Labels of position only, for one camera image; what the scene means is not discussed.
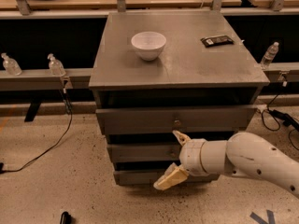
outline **hand sanitizer bottle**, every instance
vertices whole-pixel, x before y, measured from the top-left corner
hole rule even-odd
[[[3,66],[10,75],[17,76],[21,73],[21,69],[16,60],[9,58],[6,53],[2,53],[1,57],[4,59]]]
[[[49,69],[54,76],[62,77],[66,74],[63,64],[59,60],[56,60],[53,54],[49,54],[48,59],[50,60]]]

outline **bowl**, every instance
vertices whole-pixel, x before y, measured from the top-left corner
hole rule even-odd
[[[134,35],[131,43],[139,57],[145,61],[153,61],[163,51],[166,37],[156,32],[143,32]]]

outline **clear plastic bottle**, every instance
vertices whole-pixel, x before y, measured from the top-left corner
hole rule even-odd
[[[273,59],[277,55],[277,53],[278,53],[278,46],[279,46],[279,43],[275,42],[265,52],[265,54],[264,54],[264,56],[262,58],[262,61],[261,61],[261,68],[263,70],[269,67],[270,63],[273,61]]]
[[[6,53],[2,53],[1,57],[4,59],[3,66],[10,75],[17,76],[21,73],[21,69],[16,60],[9,58]]]
[[[53,54],[49,54],[48,59],[50,60],[49,69],[54,76],[62,77],[66,74],[63,64]]]

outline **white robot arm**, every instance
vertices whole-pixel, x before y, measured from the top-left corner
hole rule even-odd
[[[156,189],[169,189],[188,175],[216,174],[266,180],[299,198],[299,163],[262,137],[243,132],[229,140],[207,141],[191,139],[179,131],[173,134],[182,145],[181,165],[170,165],[154,183]]]

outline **cabinet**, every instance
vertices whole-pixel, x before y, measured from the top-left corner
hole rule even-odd
[[[137,57],[131,46],[133,35],[144,31],[167,39],[152,62]],[[228,35],[235,43],[207,49],[200,39],[212,35]],[[178,162],[174,129],[208,140],[246,129],[268,83],[218,11],[110,13],[89,87],[116,182],[152,183]]]

